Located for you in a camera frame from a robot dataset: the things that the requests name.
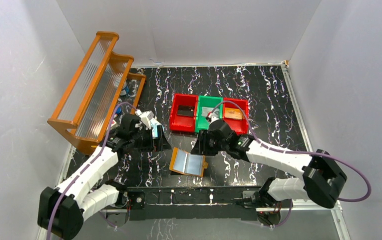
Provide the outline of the orange leather card holder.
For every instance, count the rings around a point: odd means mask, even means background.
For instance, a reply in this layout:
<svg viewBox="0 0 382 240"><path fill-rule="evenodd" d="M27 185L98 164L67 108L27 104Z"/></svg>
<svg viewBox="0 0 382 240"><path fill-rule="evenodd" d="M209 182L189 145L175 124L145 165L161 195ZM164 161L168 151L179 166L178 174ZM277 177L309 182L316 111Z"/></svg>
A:
<svg viewBox="0 0 382 240"><path fill-rule="evenodd" d="M189 152L173 148L169 169L172 172L187 176L203 177L208 164L205 156L194 155Z"/></svg>

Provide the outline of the white credit card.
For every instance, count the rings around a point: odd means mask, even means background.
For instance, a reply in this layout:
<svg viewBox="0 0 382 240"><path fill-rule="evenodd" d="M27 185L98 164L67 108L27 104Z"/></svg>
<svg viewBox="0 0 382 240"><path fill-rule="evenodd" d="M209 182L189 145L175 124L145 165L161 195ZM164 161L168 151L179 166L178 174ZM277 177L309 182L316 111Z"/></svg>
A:
<svg viewBox="0 0 382 240"><path fill-rule="evenodd" d="M219 116L219 109L213 109L212 107L207 107L203 106L201 108L201 116L202 117L207 117L209 113L212 113L214 116L218 117Z"/></svg>

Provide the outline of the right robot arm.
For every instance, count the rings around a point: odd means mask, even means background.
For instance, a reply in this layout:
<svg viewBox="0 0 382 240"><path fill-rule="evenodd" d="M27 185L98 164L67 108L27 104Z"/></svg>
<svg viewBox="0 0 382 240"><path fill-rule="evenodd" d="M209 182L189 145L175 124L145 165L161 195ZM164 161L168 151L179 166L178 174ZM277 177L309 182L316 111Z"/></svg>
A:
<svg viewBox="0 0 382 240"><path fill-rule="evenodd" d="M347 181L347 176L337 163L323 152L295 152L256 140L250 134L237 134L224 120L216 120L208 129L200 130L191 154L215 156L226 152L236 160L257 163L290 173L291 178L271 177L251 197L243 202L253 202L273 207L283 200L311 200L317 205L332 209Z"/></svg>

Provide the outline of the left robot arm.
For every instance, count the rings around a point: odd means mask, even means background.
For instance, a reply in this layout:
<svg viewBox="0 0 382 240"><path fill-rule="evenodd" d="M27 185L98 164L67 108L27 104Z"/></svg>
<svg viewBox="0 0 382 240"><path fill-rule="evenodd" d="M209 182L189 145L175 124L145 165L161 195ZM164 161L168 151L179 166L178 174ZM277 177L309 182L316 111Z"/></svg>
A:
<svg viewBox="0 0 382 240"><path fill-rule="evenodd" d="M47 238L56 235L71 240L84 222L107 206L129 208L133 197L128 188L111 179L93 189L103 175L128 152L161 152L171 149L163 125L151 111L125 114L120 125L108 130L89 159L69 178L40 194L37 224L47 230Z"/></svg>

